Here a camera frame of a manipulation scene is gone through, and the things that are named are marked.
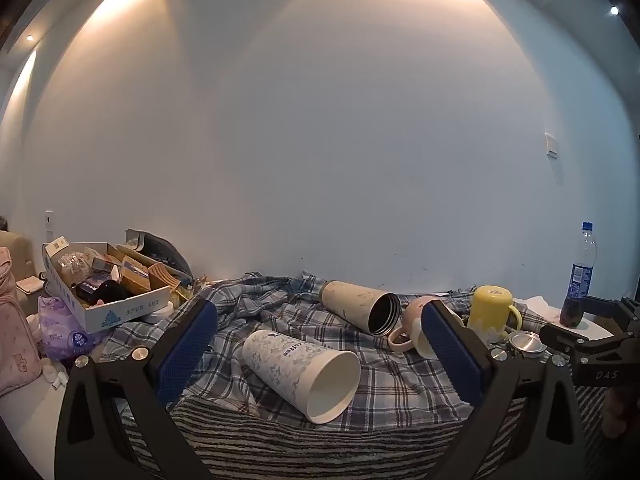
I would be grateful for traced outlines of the grey black bag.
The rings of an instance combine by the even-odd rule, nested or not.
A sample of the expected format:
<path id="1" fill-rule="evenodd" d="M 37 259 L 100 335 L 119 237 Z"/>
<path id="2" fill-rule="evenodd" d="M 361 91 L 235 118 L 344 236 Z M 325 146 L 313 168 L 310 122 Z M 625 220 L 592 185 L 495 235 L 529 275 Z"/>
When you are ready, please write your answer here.
<path id="1" fill-rule="evenodd" d="M 193 273 L 186 259 L 178 252 L 171 242 L 146 231 L 128 229 L 126 231 L 125 246 L 138 255 L 153 259 L 169 266 L 171 269 L 189 275 Z"/>

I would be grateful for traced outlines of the round steel lid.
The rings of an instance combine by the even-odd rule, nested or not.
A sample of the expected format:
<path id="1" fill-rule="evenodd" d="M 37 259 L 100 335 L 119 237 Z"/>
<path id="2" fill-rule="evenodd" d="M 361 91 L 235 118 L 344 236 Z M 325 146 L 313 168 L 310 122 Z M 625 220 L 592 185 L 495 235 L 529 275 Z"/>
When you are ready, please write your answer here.
<path id="1" fill-rule="evenodd" d="M 526 359 L 537 359 L 544 355 L 547 346 L 538 334 L 529 330 L 514 330 L 508 336 L 511 349 Z"/>

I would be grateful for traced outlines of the striped grey blanket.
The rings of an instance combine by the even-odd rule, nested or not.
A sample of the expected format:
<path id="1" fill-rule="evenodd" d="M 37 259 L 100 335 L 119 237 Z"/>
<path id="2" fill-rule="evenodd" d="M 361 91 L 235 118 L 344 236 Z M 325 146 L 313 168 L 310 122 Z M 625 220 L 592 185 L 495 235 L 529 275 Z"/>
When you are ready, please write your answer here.
<path id="1" fill-rule="evenodd" d="M 587 468 L 602 448 L 605 388 L 576 388 L 587 445 Z M 523 401 L 513 401 L 474 479 L 491 474 L 508 448 Z M 186 442 L 216 479 L 425 479 L 464 422 L 371 431 L 291 427 L 186 399 L 171 413 Z M 120 419 L 146 471 L 164 478 L 128 406 Z"/>

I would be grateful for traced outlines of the pink ceramic mug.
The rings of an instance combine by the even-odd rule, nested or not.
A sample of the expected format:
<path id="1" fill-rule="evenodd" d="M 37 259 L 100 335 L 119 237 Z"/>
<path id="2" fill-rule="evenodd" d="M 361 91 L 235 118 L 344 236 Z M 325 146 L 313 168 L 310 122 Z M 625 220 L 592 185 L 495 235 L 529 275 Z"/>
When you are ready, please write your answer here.
<path id="1" fill-rule="evenodd" d="M 408 304 L 402 312 L 400 325 L 387 336 L 390 350 L 394 353 L 416 350 L 416 353 L 423 359 L 436 358 L 435 351 L 423 333 L 421 322 L 423 308 L 434 300 L 439 300 L 439 296 L 422 296 L 413 299 Z"/>

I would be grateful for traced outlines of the purple tissue pack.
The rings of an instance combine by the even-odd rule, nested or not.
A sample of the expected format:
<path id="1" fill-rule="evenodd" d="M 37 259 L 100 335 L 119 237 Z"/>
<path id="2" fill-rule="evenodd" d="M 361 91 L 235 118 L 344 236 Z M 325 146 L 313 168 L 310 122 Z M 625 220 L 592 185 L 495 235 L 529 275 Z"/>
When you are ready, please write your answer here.
<path id="1" fill-rule="evenodd" d="M 104 333 L 87 333 L 58 297 L 39 297 L 38 316 L 44 353 L 51 360 L 63 361 L 88 354 L 104 337 Z"/>

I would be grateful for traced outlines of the white wall socket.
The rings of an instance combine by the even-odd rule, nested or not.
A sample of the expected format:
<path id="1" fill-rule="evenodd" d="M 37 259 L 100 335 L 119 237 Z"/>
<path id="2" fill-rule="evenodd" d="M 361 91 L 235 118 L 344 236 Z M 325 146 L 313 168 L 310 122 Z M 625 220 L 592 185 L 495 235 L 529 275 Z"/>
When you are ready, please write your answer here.
<path id="1" fill-rule="evenodd" d="M 46 210 L 46 230 L 53 230 L 54 212 Z"/>

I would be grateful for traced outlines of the orange small carton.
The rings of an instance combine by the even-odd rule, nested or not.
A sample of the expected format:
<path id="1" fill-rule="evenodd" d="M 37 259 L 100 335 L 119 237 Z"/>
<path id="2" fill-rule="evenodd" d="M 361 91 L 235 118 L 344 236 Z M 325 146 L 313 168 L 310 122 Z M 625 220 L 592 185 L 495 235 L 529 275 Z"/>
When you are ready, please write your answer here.
<path id="1" fill-rule="evenodd" d="M 141 295 L 151 290 L 149 270 L 142 263 L 129 256 L 122 259 L 120 284 L 133 295 Z"/>

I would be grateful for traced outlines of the pink bag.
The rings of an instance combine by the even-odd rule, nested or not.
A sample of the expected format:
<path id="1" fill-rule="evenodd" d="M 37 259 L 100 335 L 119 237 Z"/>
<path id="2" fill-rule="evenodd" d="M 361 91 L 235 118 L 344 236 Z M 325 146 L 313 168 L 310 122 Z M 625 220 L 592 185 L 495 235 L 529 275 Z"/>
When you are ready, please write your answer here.
<path id="1" fill-rule="evenodd" d="M 40 376 L 40 356 L 26 316 L 17 301 L 12 258 L 5 247 L 1 248 L 0 264 L 0 351 L 2 396 Z"/>

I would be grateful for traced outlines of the white patterned paper cup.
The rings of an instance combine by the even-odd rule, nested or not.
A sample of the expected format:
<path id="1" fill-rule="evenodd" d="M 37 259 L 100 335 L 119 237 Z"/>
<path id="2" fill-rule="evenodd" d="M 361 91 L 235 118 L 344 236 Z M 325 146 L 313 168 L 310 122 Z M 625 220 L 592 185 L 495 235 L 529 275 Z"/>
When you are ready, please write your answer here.
<path id="1" fill-rule="evenodd" d="M 361 377 L 358 356 L 270 330 L 256 330 L 243 344 L 245 364 L 282 399 L 317 425 L 340 416 Z"/>

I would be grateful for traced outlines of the yellow plastic cup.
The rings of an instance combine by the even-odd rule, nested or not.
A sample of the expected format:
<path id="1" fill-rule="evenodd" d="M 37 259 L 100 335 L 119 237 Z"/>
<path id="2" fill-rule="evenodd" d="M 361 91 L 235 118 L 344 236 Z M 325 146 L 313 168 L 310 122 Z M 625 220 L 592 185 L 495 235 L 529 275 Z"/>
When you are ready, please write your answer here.
<path id="1" fill-rule="evenodd" d="M 472 297 L 466 327 L 484 344 L 496 344 L 506 336 L 506 329 L 520 330 L 523 319 L 514 306 L 512 292 L 497 285 L 477 287 Z"/>

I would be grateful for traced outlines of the blue label soda bottle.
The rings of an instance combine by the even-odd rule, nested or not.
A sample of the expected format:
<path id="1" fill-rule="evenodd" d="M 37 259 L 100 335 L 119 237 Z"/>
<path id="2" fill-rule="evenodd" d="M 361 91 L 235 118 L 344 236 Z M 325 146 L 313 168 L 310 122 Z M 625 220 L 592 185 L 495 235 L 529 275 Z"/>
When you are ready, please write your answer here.
<path id="1" fill-rule="evenodd" d="M 570 270 L 570 280 L 560 314 L 560 322 L 565 327 L 575 328 L 582 320 L 582 300 L 588 295 L 596 260 L 597 243 L 593 236 L 593 224 L 585 221 L 582 222 L 579 250 Z"/>

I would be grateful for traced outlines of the white wall switch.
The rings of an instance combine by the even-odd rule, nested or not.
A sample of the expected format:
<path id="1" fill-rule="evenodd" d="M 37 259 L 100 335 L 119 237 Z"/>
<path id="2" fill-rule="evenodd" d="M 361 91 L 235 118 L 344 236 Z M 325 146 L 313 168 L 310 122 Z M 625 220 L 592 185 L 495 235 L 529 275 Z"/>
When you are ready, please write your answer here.
<path id="1" fill-rule="evenodd" d="M 551 158 L 557 158 L 559 156 L 558 141 L 548 132 L 544 134 L 544 147 L 546 148 L 547 156 Z"/>

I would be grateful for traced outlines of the white cardboard box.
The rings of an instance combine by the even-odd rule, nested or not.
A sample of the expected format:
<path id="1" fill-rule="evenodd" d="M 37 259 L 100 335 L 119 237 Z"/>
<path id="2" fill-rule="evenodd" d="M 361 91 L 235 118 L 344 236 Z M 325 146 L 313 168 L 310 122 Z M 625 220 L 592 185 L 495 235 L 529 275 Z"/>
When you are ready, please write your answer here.
<path id="1" fill-rule="evenodd" d="M 80 252 L 90 247 L 101 254 L 116 255 L 116 247 L 107 242 L 77 242 L 70 243 L 64 236 L 60 236 L 50 243 L 43 243 L 41 247 L 42 262 L 47 272 L 48 286 L 53 296 L 62 299 L 70 309 L 80 326 L 88 333 L 102 332 L 119 324 L 132 321 L 140 316 L 150 314 L 166 307 L 172 289 L 170 286 L 153 289 L 144 294 L 129 296 L 126 299 L 104 302 L 85 307 L 82 302 L 63 281 L 58 272 L 58 260 L 71 252 Z"/>

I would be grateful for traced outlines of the beige steel thermos tumbler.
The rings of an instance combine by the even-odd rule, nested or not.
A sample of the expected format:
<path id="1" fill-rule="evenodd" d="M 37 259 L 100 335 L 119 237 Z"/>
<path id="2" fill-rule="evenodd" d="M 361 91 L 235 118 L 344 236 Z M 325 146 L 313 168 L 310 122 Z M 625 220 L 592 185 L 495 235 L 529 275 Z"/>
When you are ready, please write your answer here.
<path id="1" fill-rule="evenodd" d="M 329 281 L 320 292 L 322 306 L 372 336 L 389 334 L 400 317 L 400 300 L 384 292 L 341 281 Z"/>

